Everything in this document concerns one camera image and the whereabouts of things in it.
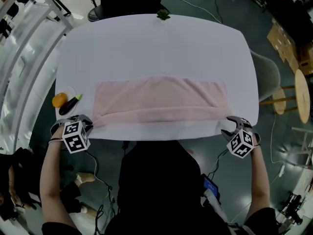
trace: pink towel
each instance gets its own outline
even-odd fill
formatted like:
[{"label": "pink towel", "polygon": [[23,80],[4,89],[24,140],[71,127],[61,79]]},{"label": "pink towel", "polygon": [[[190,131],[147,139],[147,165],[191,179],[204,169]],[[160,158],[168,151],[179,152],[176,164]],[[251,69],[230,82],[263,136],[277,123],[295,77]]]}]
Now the pink towel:
[{"label": "pink towel", "polygon": [[92,120],[94,126],[102,126],[217,120],[229,115],[225,83],[160,75],[98,83]]}]

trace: person's right arm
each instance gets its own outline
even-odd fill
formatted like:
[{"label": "person's right arm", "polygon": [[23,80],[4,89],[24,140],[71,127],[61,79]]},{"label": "person's right arm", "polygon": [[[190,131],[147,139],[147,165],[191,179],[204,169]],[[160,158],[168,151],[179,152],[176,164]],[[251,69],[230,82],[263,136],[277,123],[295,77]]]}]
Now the person's right arm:
[{"label": "person's right arm", "polygon": [[262,150],[258,146],[251,151],[252,160],[252,201],[246,220],[257,211],[270,207],[269,182]]}]

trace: foot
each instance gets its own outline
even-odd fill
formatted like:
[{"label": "foot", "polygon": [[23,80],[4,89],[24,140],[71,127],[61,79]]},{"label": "foot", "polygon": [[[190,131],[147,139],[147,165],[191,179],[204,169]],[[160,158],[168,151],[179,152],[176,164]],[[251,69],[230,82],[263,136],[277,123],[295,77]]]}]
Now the foot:
[{"label": "foot", "polygon": [[82,184],[86,182],[93,182],[96,180],[94,175],[91,173],[78,172],[76,175],[77,175],[77,179],[81,181]]},{"label": "foot", "polygon": [[85,203],[81,203],[81,213],[89,214],[91,217],[94,218],[96,218],[97,216],[97,211],[94,208],[86,205]]}]

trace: orange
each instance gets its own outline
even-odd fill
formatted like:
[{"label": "orange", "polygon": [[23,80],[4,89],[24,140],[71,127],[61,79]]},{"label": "orange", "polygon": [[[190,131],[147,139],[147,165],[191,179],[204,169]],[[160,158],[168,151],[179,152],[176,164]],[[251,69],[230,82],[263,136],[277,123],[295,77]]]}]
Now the orange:
[{"label": "orange", "polygon": [[66,102],[67,102],[67,95],[65,93],[59,93],[59,94],[54,96],[54,98],[52,100],[52,105],[55,108],[60,108]]}]

